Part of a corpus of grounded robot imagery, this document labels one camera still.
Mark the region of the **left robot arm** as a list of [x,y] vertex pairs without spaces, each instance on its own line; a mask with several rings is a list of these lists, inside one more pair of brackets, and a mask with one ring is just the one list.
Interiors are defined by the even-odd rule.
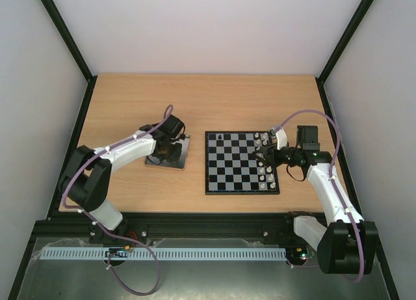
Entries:
[[182,151],[180,141],[184,138],[185,124],[169,115],[160,123],[142,126],[110,146],[78,147],[58,181],[62,204],[69,198],[107,230],[115,230],[123,215],[107,198],[111,175],[142,157],[151,156],[169,163],[178,161]]

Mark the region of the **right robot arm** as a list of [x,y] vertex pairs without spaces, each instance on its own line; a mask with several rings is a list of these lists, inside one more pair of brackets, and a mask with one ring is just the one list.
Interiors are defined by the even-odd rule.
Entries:
[[332,155],[320,149],[317,126],[298,126],[295,146],[289,146],[283,129],[256,133],[254,141],[259,148],[253,154],[268,169],[300,168],[324,210],[326,226],[311,215],[299,215],[283,227],[285,238],[293,243],[303,238],[316,251],[325,274],[368,275],[378,244],[377,227],[365,221],[351,203]]

